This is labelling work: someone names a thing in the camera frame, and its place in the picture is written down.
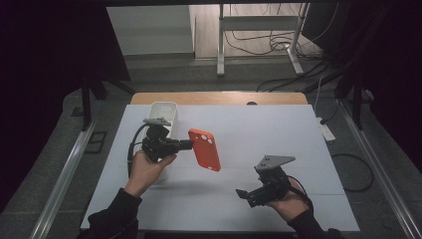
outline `white container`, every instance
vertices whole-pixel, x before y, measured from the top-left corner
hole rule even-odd
[[[159,119],[164,118],[165,120],[171,123],[171,126],[166,126],[169,130],[168,136],[170,138],[177,138],[177,104],[172,102],[156,102],[151,105],[149,109],[148,119]],[[142,137],[140,140],[146,137],[146,131],[148,127],[144,128],[142,131]],[[164,170],[162,170],[156,183],[160,183],[163,180],[168,178],[170,165],[167,165]]]

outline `smartphone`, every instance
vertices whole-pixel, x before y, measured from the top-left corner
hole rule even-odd
[[[214,135],[196,128],[190,129],[188,134],[189,139],[193,141],[193,151],[198,164],[214,171],[220,171],[221,165]]]

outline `power strip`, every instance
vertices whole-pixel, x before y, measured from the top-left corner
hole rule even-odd
[[[322,118],[316,118],[317,124],[319,125],[319,129],[322,132],[323,138],[326,142],[333,142],[335,140],[334,134],[332,134],[331,130],[329,130],[326,124],[320,124]]]

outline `black jacket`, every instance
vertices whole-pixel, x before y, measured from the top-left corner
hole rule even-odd
[[[137,208],[142,199],[135,198],[122,188],[108,209],[94,213],[88,220],[90,229],[83,231],[78,239],[131,239],[137,234]],[[308,210],[288,223],[293,227],[299,238],[303,239],[340,239],[339,231],[329,229],[324,232]]]

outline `white tabletop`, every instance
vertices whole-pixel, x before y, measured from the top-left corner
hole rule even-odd
[[[88,208],[103,210],[127,182],[126,155],[150,106],[127,106]],[[191,128],[214,134],[221,170],[198,165],[193,150],[180,151],[169,177],[151,186],[139,207],[140,230],[293,231],[271,208],[250,208],[235,189],[251,191],[262,183],[254,166],[264,155],[294,156],[283,165],[297,178],[315,206],[322,229],[359,230],[329,156],[311,106],[178,106],[177,139]]]

